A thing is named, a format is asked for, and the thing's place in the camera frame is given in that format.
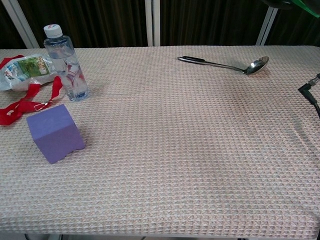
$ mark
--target red lanyard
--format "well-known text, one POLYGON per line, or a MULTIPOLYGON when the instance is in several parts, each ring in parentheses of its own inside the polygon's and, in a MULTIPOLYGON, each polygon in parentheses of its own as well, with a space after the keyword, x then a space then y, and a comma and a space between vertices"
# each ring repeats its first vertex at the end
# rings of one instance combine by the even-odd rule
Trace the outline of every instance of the red lanyard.
MULTIPOLYGON (((4 58, 0 63, 0 69, 12 59, 22 58, 23 55, 14 56, 11 58, 4 58)), ((29 84, 28 91, 25 97, 21 98, 19 101, 14 102, 7 106, 6 108, 0 109, 0 125, 10 125, 19 118, 24 113, 36 112, 42 109, 48 108, 52 104, 52 100, 59 96, 59 91, 62 88, 62 83, 60 77, 56 76, 53 80, 52 85, 52 95, 47 102, 35 102, 29 101, 33 99, 40 91, 41 84, 29 84)))

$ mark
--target spoon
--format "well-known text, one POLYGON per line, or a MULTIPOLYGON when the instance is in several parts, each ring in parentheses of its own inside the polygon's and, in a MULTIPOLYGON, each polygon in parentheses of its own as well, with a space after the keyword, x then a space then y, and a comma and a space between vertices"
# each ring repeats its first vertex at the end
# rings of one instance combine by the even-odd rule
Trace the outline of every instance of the spoon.
POLYGON ((269 61, 269 57, 263 56, 263 57, 255 60, 246 69, 241 69, 241 68, 238 68, 235 66, 228 66, 228 65, 223 65, 223 64, 214 63, 214 62, 209 62, 204 59, 196 58, 196 57, 192 57, 192 56, 179 56, 178 60, 188 62, 188 63, 193 63, 193 64, 210 65, 213 67, 232 69, 235 71, 239 71, 245 75, 251 75, 251 74, 256 74, 256 73, 262 71, 262 69, 264 69, 264 67, 267 65, 267 63, 269 61))

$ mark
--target plastic bottle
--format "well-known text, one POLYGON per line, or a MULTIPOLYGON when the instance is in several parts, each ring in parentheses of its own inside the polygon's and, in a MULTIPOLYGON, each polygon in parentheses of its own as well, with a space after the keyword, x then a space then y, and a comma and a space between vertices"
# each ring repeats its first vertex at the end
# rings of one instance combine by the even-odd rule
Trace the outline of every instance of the plastic bottle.
POLYGON ((89 89, 70 37, 62 34, 58 24, 47 25, 43 29, 47 36, 43 44, 61 76, 67 96, 71 101, 85 99, 89 89))

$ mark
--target table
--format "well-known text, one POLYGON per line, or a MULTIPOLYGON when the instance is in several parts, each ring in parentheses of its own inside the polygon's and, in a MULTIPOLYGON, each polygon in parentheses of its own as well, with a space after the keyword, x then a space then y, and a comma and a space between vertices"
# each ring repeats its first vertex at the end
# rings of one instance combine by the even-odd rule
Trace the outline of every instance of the table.
MULTIPOLYGON (((45 52, 1 50, 0 57, 45 52)), ((65 104, 86 148, 50 165, 31 138, 28 114, 1 127, 1 232, 317 237, 320 120, 297 89, 320 72, 318 47, 76 53, 90 97, 55 105, 65 104), (178 61, 183 55, 240 68, 270 61, 246 76, 178 61)), ((320 86, 311 91, 320 100, 320 86)), ((0 107, 23 95, 0 92, 0 107)))

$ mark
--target purple cube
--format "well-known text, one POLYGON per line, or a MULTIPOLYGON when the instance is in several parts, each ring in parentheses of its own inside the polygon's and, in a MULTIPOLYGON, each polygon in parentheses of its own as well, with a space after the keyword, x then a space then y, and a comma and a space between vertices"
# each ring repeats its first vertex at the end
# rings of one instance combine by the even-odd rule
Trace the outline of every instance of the purple cube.
POLYGON ((85 143, 65 105, 26 118, 35 144, 49 163, 54 164, 85 143))

